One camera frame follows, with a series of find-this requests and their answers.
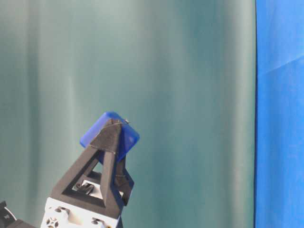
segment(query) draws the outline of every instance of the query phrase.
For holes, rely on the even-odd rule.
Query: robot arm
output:
[[[53,188],[41,228],[122,228],[134,186],[126,154],[138,140],[125,120],[105,113],[81,139],[85,150]],[[102,173],[93,171],[99,163]],[[22,224],[9,228],[32,228]]]

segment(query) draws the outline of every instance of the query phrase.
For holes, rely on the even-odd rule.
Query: blue backdrop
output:
[[[299,228],[304,226],[304,2],[256,3],[256,228]]]

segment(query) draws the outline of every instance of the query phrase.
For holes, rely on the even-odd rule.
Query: teal backdrop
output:
[[[105,111],[141,140],[126,228],[250,228],[254,0],[0,0],[0,199],[39,226]]]

